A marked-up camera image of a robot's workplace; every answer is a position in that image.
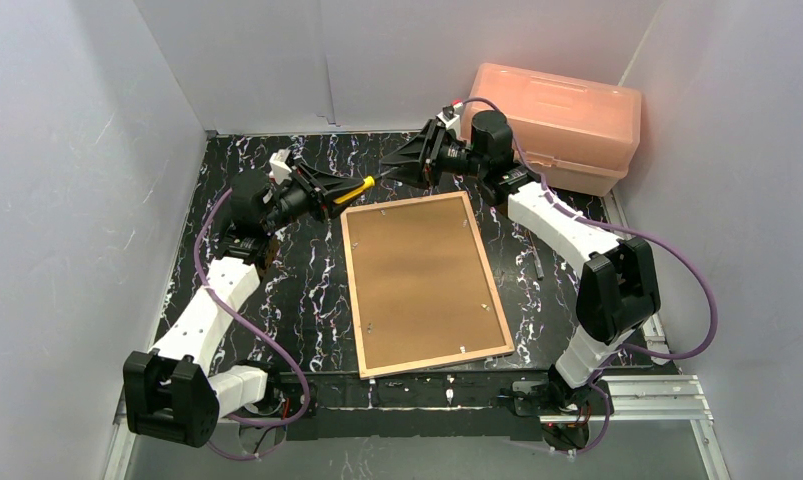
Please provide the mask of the yellow handled screwdriver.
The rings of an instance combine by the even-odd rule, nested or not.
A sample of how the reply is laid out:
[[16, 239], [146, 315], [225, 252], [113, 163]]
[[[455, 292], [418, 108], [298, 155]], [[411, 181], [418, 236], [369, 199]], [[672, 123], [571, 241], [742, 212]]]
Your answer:
[[362, 183], [359, 186], [357, 186], [353, 190], [343, 194], [342, 196], [337, 197], [334, 200], [334, 203], [336, 205], [342, 205], [344, 203], [348, 203], [350, 201], [356, 200], [363, 193], [365, 193], [366, 191], [370, 190], [371, 188], [373, 188], [377, 184], [379, 184], [388, 173], [389, 173], [389, 171], [384, 171], [384, 172], [381, 172], [380, 174], [377, 174], [376, 176], [368, 176], [368, 177], [366, 177], [365, 179], [362, 180]]

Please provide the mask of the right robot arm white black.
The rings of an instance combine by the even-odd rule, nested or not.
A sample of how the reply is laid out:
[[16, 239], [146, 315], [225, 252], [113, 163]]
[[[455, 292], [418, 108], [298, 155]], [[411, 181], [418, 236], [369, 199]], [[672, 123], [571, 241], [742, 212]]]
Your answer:
[[539, 173], [516, 156], [513, 131], [496, 110], [476, 113], [468, 140], [436, 117], [381, 161], [388, 178], [415, 188], [437, 185], [445, 174], [472, 178], [491, 207], [538, 237], [579, 280], [579, 325], [549, 371], [549, 383], [574, 391], [592, 383], [631, 332], [660, 307], [651, 246], [589, 224], [556, 198]]

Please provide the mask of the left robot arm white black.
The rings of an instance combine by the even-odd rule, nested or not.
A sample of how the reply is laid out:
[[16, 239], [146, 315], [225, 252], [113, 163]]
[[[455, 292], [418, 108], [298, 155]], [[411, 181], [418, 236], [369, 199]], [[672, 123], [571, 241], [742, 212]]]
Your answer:
[[[123, 392], [131, 433], [199, 448], [211, 440], [223, 417], [274, 429], [308, 413], [310, 385], [299, 363], [239, 310], [273, 264], [279, 230], [304, 215], [320, 222], [339, 217], [381, 178], [338, 176], [286, 160], [273, 160], [270, 167], [240, 173], [215, 202], [193, 246], [200, 288], [149, 350], [126, 358]], [[232, 323], [290, 367], [299, 391], [286, 402], [296, 411], [269, 420], [238, 416], [241, 408], [262, 402], [274, 383], [266, 369], [251, 361], [211, 374], [212, 358]]]

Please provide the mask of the white wooden photo frame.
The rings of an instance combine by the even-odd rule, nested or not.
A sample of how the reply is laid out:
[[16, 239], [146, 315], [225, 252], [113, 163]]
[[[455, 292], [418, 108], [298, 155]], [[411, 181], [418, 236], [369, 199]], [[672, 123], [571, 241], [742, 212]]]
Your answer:
[[361, 378], [514, 352], [466, 192], [353, 207], [341, 225]]

